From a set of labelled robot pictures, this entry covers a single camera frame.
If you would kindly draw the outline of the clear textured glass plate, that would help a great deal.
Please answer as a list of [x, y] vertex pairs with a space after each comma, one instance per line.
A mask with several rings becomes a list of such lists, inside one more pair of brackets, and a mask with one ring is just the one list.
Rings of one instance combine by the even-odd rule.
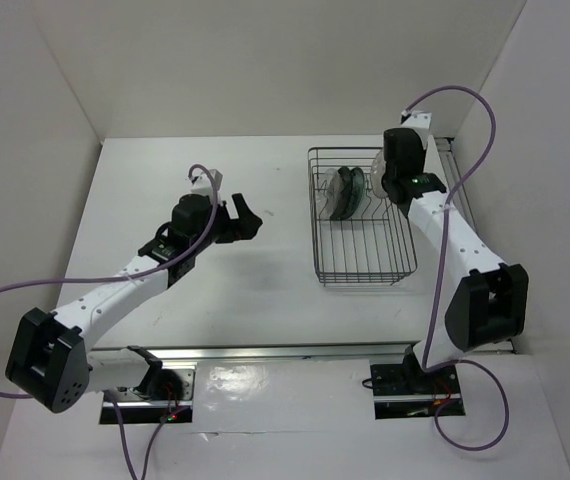
[[330, 168], [317, 177], [315, 206], [321, 220], [330, 220], [341, 201], [345, 182], [338, 169]]

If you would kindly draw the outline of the black round plate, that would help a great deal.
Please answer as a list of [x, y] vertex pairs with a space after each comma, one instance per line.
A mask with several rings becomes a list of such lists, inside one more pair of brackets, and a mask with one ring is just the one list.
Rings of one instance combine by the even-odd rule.
[[348, 202], [350, 200], [351, 189], [352, 189], [352, 180], [351, 180], [351, 174], [350, 174], [351, 169], [346, 167], [346, 166], [342, 166], [338, 170], [341, 173], [342, 178], [345, 182], [345, 187], [344, 187], [344, 190], [343, 190], [342, 195], [341, 195], [341, 201], [339, 203], [339, 206], [338, 206], [336, 212], [334, 213], [334, 215], [331, 217], [332, 221], [346, 220], [346, 218], [344, 217], [344, 214], [345, 214], [346, 208], [348, 206]]

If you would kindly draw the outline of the blue floral patterned plate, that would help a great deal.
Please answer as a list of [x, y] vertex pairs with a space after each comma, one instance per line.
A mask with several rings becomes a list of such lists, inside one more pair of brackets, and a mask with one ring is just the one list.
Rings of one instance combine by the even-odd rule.
[[350, 170], [352, 189], [351, 196], [346, 208], [344, 217], [351, 218], [358, 210], [366, 192], [366, 177], [360, 167], [355, 167]]

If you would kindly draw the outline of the smoky square glass plate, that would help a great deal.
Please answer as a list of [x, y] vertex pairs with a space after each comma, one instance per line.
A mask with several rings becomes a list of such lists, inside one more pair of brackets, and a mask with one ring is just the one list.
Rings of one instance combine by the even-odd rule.
[[378, 151], [370, 168], [370, 183], [372, 193], [379, 199], [388, 199], [388, 187], [393, 185], [393, 180], [387, 175], [387, 162], [384, 150]]

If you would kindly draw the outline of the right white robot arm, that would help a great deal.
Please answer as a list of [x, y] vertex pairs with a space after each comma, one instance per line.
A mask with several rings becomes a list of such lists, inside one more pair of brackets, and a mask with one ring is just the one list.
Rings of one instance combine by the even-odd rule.
[[478, 237], [434, 173], [424, 171], [428, 147], [412, 128], [383, 133], [381, 187], [404, 217], [437, 249], [434, 303], [424, 340], [406, 353], [401, 379], [425, 391], [436, 370], [468, 352], [524, 330], [529, 276], [507, 264]]

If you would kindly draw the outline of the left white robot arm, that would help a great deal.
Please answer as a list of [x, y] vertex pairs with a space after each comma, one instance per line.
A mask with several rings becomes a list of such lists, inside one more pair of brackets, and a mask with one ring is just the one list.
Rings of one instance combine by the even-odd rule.
[[21, 318], [5, 369], [6, 378], [53, 413], [89, 392], [130, 390], [141, 399], [182, 389], [162, 360], [139, 346], [95, 352], [98, 341], [148, 300], [189, 273], [212, 244], [253, 239], [263, 221], [242, 194], [233, 195], [237, 215], [208, 196], [180, 198], [169, 221], [109, 281], [51, 312], [39, 308]]

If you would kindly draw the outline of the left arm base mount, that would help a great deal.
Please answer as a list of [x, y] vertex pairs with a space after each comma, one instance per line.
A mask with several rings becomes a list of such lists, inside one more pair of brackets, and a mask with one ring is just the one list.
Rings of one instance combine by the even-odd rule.
[[196, 367], [193, 364], [164, 361], [151, 351], [131, 346], [118, 351], [128, 354], [134, 364], [119, 359], [118, 368], [127, 383], [113, 391], [125, 425], [152, 425], [193, 421]]

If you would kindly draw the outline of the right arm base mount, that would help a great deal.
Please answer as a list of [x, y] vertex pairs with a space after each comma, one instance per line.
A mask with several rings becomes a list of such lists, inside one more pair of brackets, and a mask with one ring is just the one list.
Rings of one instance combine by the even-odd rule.
[[400, 364], [373, 364], [361, 386], [373, 395], [377, 420], [464, 416], [465, 407], [454, 367], [409, 378]]

